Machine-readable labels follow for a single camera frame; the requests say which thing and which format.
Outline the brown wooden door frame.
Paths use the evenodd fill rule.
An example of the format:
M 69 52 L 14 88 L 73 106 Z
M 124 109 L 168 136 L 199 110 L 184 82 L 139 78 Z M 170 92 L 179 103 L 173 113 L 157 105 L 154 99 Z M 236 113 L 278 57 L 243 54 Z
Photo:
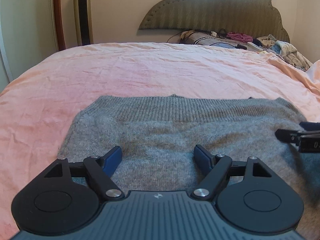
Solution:
M 65 50 L 66 45 L 65 45 L 65 38 L 64 38 L 63 25 L 62 25 L 61 0 L 53 0 L 53 11 L 54 11 L 57 46 L 59 51 L 62 51 L 62 50 Z

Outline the pink bed sheet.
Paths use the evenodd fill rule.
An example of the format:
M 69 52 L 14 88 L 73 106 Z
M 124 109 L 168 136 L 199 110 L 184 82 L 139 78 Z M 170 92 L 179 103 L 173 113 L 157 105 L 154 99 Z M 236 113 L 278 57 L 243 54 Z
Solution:
M 46 58 L 1 93 L 1 239 L 17 233 L 10 206 L 57 157 L 75 115 L 102 95 L 284 98 L 311 122 L 319 98 L 271 53 L 170 43 L 105 43 Z

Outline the gold tower fan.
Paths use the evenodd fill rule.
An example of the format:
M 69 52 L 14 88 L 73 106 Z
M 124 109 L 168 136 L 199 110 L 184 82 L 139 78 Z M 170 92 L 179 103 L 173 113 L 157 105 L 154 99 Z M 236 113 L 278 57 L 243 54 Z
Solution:
M 78 46 L 93 44 L 91 0 L 73 0 Z

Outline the pile of light clothes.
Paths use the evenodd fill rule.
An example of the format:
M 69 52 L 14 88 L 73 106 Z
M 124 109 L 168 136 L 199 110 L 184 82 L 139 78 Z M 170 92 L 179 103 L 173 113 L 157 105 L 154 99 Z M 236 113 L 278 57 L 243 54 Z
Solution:
M 313 63 L 301 54 L 294 45 L 289 42 L 277 40 L 274 36 L 262 36 L 254 39 L 263 51 L 274 53 L 286 63 L 306 72 Z

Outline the magenta garment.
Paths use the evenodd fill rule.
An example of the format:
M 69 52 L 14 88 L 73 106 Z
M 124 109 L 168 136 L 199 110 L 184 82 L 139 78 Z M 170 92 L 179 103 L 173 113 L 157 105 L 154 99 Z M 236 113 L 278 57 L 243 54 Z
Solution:
M 243 43 L 253 42 L 253 37 L 243 33 L 228 32 L 226 37 L 230 40 L 235 40 Z

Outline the white glass wardrobe door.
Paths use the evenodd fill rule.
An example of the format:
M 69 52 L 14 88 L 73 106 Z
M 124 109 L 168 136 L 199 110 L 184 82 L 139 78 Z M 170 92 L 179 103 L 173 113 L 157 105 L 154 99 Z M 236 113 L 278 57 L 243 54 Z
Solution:
M 55 52 L 53 0 L 1 0 L 1 89 Z

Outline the olive upholstered headboard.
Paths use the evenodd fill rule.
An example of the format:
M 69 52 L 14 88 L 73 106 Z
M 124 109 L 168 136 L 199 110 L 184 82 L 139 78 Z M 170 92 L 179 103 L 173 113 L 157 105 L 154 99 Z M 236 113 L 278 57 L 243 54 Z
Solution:
M 175 29 L 273 35 L 289 42 L 272 0 L 162 0 L 144 16 L 140 30 Z

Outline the peach blanket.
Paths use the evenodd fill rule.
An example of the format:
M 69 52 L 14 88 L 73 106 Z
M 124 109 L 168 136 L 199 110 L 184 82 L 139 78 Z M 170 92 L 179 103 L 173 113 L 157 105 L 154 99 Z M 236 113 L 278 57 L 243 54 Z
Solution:
M 304 85 L 305 88 L 310 90 L 315 96 L 319 98 L 319 62 L 317 60 L 306 72 L 299 70 L 281 60 L 276 56 L 271 56 L 267 59 L 267 62 L 279 70 L 281 70 L 285 75 L 291 79 L 298 81 Z

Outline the grey knitted sweater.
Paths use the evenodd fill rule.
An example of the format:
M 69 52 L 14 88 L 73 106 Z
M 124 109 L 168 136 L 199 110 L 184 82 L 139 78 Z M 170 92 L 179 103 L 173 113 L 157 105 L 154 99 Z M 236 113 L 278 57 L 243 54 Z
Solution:
M 114 146 L 123 159 L 113 181 L 123 190 L 191 190 L 202 175 L 195 145 L 234 160 L 253 155 L 301 196 L 298 232 L 319 239 L 319 155 L 300 154 L 275 131 L 299 130 L 305 116 L 278 98 L 213 100 L 179 96 L 101 96 L 74 118 L 58 157 L 82 161 Z

